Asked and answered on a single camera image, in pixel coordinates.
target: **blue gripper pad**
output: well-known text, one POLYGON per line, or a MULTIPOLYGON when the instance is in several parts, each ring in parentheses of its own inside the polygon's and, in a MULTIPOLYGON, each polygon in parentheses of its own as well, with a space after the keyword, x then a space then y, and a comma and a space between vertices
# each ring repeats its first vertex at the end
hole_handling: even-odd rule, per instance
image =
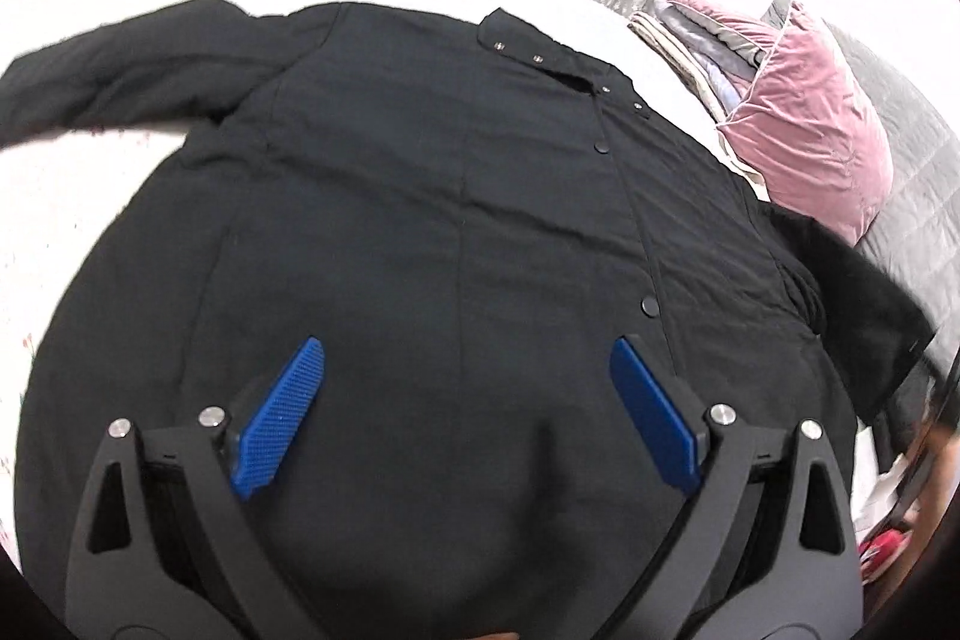
POLYGON ((242 499, 250 499, 254 490, 274 480, 322 383, 323 345, 311 336, 287 363, 239 434, 230 482, 242 499))
POLYGON ((625 338, 613 343, 610 377, 661 479, 692 496, 702 482, 697 438, 625 338))

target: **silver bolt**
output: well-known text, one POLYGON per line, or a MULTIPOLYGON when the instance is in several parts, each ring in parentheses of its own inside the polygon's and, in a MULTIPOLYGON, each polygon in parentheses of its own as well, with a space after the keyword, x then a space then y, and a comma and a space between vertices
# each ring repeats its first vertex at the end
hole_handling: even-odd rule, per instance
POLYGON ((126 437, 130 433, 131 422, 128 418, 117 418, 107 427, 107 433, 114 439, 126 437))
POLYGON ((824 435, 823 427, 816 421, 811 421, 809 418, 800 424, 800 432, 803 432, 804 437, 809 437, 810 439, 820 439, 820 437, 824 435))
POLYGON ((217 426, 220 426, 224 422, 224 418, 227 417, 227 410, 218 407, 203 408, 200 411, 200 415, 197 416, 197 420, 200 421, 200 426, 207 427, 208 429, 214 429, 217 426))
POLYGON ((710 418, 721 426, 730 426, 733 421, 736 421, 736 410, 733 410, 730 405, 714 405, 710 408, 710 418))

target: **black jacket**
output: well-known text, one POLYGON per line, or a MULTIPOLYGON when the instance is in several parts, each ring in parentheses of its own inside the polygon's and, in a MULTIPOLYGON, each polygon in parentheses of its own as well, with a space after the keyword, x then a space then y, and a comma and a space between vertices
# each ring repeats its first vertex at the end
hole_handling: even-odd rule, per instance
POLYGON ((847 480, 854 411, 931 336, 624 74, 503 11, 191 1, 0 80, 0 145, 183 116, 205 121, 83 264, 24 402, 17 532, 56 608, 107 423, 191 420, 315 335, 322 398, 250 511, 330 629, 584 640, 680 506, 608 381, 618 335, 707 405, 822 421, 847 480))

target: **velvet pillow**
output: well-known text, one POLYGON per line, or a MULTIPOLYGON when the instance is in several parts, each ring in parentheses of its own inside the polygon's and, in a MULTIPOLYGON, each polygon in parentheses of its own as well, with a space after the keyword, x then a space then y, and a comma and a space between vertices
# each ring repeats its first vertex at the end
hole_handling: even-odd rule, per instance
POLYGON ((877 111, 826 25, 797 1, 779 32, 705 0, 670 1, 764 49, 720 130, 772 200, 856 244, 890 194, 893 162, 877 111))

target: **snap button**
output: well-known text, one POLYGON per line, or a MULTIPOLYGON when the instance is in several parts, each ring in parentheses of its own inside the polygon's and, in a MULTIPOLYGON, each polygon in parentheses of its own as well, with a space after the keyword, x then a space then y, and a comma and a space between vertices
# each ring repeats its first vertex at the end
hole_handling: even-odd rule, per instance
POLYGON ((659 302, 656 301, 656 296, 643 297, 643 301, 640 302, 640 309, 647 317, 659 316, 659 302))

